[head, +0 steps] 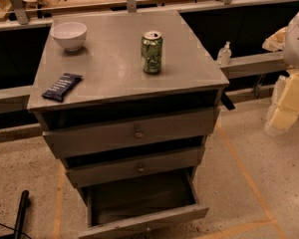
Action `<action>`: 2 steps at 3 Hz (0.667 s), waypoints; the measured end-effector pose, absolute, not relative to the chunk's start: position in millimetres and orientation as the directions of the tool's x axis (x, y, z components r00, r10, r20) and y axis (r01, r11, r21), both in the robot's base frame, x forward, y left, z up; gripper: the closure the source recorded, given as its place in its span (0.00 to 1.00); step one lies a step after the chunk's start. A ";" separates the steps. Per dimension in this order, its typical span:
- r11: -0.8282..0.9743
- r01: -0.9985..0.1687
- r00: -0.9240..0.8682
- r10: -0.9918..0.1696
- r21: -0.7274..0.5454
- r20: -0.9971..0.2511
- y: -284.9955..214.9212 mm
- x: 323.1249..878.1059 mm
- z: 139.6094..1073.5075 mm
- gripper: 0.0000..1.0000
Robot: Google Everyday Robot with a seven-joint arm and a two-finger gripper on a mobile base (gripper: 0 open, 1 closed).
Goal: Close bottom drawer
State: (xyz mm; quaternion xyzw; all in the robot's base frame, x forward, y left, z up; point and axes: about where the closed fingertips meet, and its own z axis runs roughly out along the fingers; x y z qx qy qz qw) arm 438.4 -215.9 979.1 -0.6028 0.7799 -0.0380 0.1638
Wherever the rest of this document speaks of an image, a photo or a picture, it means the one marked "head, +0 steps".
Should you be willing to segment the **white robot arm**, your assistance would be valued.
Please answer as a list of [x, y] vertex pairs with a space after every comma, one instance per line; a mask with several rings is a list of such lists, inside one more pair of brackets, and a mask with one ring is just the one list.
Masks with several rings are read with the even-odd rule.
[[299, 12], [262, 47], [272, 52], [281, 50], [289, 74], [280, 76], [275, 84], [264, 128], [269, 135], [279, 135], [299, 119]]

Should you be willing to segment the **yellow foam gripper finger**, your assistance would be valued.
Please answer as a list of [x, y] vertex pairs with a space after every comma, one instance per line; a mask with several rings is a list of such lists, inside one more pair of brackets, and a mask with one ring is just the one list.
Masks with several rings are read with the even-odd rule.
[[269, 135], [281, 135], [299, 119], [299, 70], [280, 76], [274, 86], [272, 104], [268, 109], [264, 130]]

